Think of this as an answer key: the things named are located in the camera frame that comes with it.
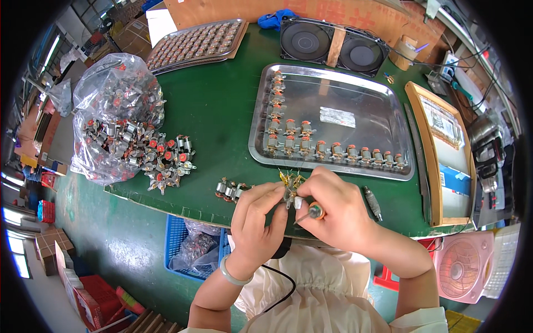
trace bracelet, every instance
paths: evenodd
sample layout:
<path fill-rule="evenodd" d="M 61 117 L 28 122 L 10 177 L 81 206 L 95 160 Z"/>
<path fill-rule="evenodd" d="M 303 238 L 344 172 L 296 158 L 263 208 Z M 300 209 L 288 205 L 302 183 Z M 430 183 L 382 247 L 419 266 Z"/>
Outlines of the bracelet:
<path fill-rule="evenodd" d="M 237 280 L 236 278 L 232 277 L 230 273 L 228 273 L 228 270 L 226 269 L 226 260 L 230 256 L 230 254 L 226 254 L 222 260 L 220 261 L 220 271 L 222 272 L 222 275 L 228 280 L 230 283 L 233 283 L 236 286 L 244 286 L 250 283 L 250 281 L 254 278 L 252 275 L 251 278 L 249 278 L 247 281 L 241 281 Z"/>

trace woman's left hand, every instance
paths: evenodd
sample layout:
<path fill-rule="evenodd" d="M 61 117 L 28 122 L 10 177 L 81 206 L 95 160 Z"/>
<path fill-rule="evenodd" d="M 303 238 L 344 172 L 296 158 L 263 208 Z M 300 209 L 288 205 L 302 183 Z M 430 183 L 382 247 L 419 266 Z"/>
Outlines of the woman's left hand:
<path fill-rule="evenodd" d="M 279 248 L 285 226 L 287 209 L 279 205 L 272 222 L 265 227 L 265 215 L 283 198 L 283 183 L 266 183 L 245 191 L 237 203 L 231 219 L 231 235 L 235 250 L 226 260 L 228 273 L 246 281 Z"/>

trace hand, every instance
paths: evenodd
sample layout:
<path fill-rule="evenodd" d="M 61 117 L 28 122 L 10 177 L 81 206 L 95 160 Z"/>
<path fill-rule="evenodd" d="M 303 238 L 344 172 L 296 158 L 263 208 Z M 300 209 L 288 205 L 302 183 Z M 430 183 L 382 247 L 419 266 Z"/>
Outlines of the hand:
<path fill-rule="evenodd" d="M 344 182 L 332 171 L 319 166 L 299 188 L 300 197 L 313 196 L 326 211 L 322 220 L 306 218 L 300 226 L 328 245 L 344 251 L 361 253 L 377 236 L 379 225 L 368 216 L 359 187 Z M 308 212 L 302 202 L 296 219 Z"/>
<path fill-rule="evenodd" d="M 255 186 L 240 196 L 231 219 L 235 250 L 226 260 L 228 273 L 237 280 L 248 280 L 283 241 L 287 208 L 279 205 L 267 227 L 265 214 L 280 202 L 284 193 L 285 186 L 279 182 Z"/>

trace screwdriver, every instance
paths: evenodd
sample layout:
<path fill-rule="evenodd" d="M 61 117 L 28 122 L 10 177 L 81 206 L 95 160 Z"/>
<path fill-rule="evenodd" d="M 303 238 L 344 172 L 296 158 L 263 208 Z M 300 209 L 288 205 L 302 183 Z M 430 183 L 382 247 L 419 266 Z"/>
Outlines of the screwdriver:
<path fill-rule="evenodd" d="M 378 220 L 383 221 L 381 218 L 381 209 L 379 208 L 379 204 L 377 203 L 376 197 L 372 191 L 370 191 L 368 186 L 363 186 L 363 192 L 365 194 L 365 198 L 367 198 L 367 202 L 370 206 L 370 210 L 372 210 L 372 213 L 374 213 Z"/>
<path fill-rule="evenodd" d="M 294 224 L 298 224 L 308 217 L 314 218 L 315 220 L 321 220 L 325 214 L 326 212 L 322 209 L 318 202 L 315 201 L 309 205 L 307 214 L 294 221 Z"/>

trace tray of motors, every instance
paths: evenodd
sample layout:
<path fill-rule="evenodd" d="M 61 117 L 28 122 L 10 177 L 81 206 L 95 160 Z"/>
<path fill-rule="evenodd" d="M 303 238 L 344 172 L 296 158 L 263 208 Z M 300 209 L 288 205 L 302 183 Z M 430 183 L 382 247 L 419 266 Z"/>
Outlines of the tray of motors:
<path fill-rule="evenodd" d="M 248 149 L 258 162 L 285 168 L 323 165 L 399 181 L 414 174 L 411 138 L 395 93 L 334 70 L 265 67 Z"/>
<path fill-rule="evenodd" d="M 148 69 L 154 74 L 192 64 L 223 61 L 235 49 L 246 21 L 242 19 L 206 23 L 170 33 L 148 55 Z"/>

